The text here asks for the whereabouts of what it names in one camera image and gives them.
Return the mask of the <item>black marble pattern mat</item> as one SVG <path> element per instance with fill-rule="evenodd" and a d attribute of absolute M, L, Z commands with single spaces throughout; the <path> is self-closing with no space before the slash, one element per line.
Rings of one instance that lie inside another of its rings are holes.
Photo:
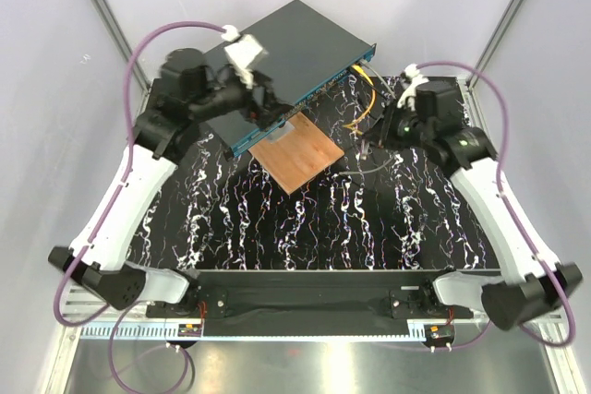
<path fill-rule="evenodd" d="M 346 124 L 368 128 L 382 99 L 348 77 L 307 117 L 343 157 L 287 195 L 248 153 L 226 159 L 203 131 L 151 202 L 127 259 L 163 269 L 494 269 L 492 246 L 460 193 L 422 151 L 359 158 Z"/>

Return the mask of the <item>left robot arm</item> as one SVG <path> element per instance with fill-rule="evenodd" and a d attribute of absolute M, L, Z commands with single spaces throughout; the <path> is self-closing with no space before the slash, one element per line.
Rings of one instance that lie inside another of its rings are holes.
<path fill-rule="evenodd" d="M 204 53 L 169 53 L 153 80 L 145 110 L 131 130 L 120 177 L 83 231 L 68 246 L 54 247 L 49 263 L 116 310 L 136 302 L 166 303 L 179 316 L 199 307 L 199 294 L 180 271 L 133 265 L 127 249 L 148 206 L 199 138 L 205 122 L 238 111 L 266 129 L 291 110 L 277 100 L 271 79 L 256 66 L 267 51 L 232 43 L 223 49 L 226 75 L 217 79 Z"/>

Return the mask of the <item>grey metal bracket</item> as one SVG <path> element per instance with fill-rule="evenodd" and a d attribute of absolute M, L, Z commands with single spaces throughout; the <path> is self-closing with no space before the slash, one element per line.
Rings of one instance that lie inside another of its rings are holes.
<path fill-rule="evenodd" d="M 281 125 L 278 125 L 274 128 L 266 137 L 265 139 L 270 143 L 276 143 L 282 137 L 287 136 L 290 132 L 294 130 L 294 126 L 289 122 L 283 122 Z"/>

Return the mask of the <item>teal network switch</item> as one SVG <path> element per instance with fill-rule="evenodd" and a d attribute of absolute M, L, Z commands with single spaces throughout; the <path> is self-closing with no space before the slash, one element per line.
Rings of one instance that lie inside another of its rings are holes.
<path fill-rule="evenodd" d="M 207 125 L 222 141 L 226 159 L 249 150 L 342 80 L 350 66 L 370 60 L 376 51 L 374 44 L 301 0 L 289 2 L 241 32 L 253 35 L 267 50 L 256 68 L 271 78 L 278 100 L 293 110 L 265 130 L 245 121 L 239 112 L 211 119 Z"/>

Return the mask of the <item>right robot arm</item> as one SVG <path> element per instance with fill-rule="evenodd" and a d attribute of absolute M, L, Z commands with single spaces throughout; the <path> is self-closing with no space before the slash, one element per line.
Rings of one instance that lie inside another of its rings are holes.
<path fill-rule="evenodd" d="M 502 330 L 566 306 L 583 275 L 563 263 L 537 234 L 500 170 L 500 155 L 486 133 L 467 125 L 461 90 L 442 80 L 408 87 L 389 103 L 363 141 L 378 149 L 422 149 L 463 196 L 493 247 L 500 276 L 447 271 L 419 294 L 428 316 L 452 305 L 485 313 Z"/>

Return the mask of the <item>small brass metal part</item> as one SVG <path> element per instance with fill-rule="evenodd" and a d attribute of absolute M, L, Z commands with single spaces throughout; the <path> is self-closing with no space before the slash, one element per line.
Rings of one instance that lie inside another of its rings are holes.
<path fill-rule="evenodd" d="M 366 140 L 363 140 L 361 143 L 359 158 L 362 161 L 364 161 L 368 158 L 369 154 L 370 154 L 370 145 Z"/>

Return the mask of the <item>wooden board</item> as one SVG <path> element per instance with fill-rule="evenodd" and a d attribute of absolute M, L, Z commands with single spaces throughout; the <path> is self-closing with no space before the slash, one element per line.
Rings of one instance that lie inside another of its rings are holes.
<path fill-rule="evenodd" d="M 344 155 L 303 113 L 288 120 L 295 128 L 276 143 L 265 138 L 248 151 L 279 187 L 291 195 Z"/>

